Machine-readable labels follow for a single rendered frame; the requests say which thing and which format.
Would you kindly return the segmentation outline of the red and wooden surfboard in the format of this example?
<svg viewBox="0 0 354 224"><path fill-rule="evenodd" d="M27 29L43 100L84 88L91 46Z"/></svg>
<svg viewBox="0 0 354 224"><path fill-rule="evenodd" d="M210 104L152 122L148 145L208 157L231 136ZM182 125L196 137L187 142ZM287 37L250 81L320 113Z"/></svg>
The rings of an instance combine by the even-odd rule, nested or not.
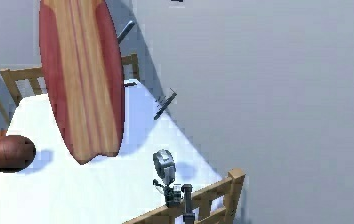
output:
<svg viewBox="0 0 354 224"><path fill-rule="evenodd" d="M39 47L49 101L71 156L119 154L125 122L121 52L105 0L40 0Z"/></svg>

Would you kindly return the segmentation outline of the brown basketball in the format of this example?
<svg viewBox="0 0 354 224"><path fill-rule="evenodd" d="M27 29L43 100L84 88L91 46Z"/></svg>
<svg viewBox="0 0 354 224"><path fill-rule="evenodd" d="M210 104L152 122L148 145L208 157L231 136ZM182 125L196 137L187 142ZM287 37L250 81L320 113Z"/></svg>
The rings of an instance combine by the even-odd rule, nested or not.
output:
<svg viewBox="0 0 354 224"><path fill-rule="evenodd" d="M0 138L0 172L20 172L33 162L35 156L35 144L28 137L8 135Z"/></svg>

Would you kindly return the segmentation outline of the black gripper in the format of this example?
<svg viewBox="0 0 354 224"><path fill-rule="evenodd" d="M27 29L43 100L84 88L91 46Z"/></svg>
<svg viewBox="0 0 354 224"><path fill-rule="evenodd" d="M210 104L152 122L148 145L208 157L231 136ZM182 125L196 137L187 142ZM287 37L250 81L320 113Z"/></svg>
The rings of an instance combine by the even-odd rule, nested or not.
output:
<svg viewBox="0 0 354 224"><path fill-rule="evenodd" d="M156 190L165 198L167 207L171 207L174 203L174 190L169 186L160 184L156 179L153 179L153 185Z"/></svg>

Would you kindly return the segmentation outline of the white bed with wooden frame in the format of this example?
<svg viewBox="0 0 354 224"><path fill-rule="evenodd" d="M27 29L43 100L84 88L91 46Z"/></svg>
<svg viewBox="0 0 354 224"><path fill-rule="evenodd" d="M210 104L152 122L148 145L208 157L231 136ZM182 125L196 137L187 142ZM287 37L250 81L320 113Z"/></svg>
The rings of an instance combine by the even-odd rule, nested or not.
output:
<svg viewBox="0 0 354 224"><path fill-rule="evenodd" d="M37 155L21 172L0 173L0 224L183 224L183 209L167 208L152 183L152 155L162 148L176 161L177 182L193 187L198 223L230 224L243 172L217 174L169 115L154 116L158 105L138 80L127 80L125 93L119 155L85 165L67 151L47 95L20 102L8 132L30 138Z"/></svg>

